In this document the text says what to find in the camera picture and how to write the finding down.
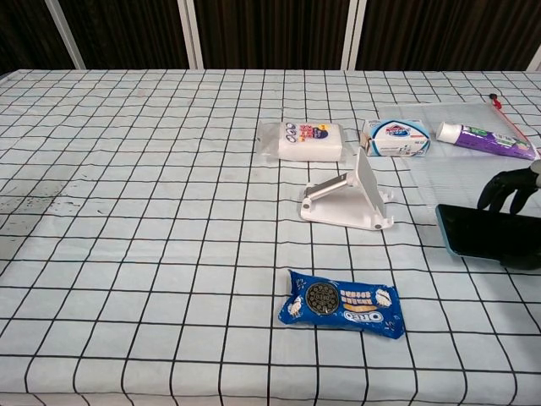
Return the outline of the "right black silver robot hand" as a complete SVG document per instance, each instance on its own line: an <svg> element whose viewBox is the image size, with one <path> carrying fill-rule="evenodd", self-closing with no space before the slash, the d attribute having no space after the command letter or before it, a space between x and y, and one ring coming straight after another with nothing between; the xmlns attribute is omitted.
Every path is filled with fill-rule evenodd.
<svg viewBox="0 0 541 406"><path fill-rule="evenodd" d="M489 208L499 212L509 195L515 194L511 202L510 214L515 215L525 206L531 195L540 189L540 160L527 168L504 171L496 174L483 188L478 198L477 208ZM517 270L540 268L540 250L527 255L503 255L500 264Z"/></svg>

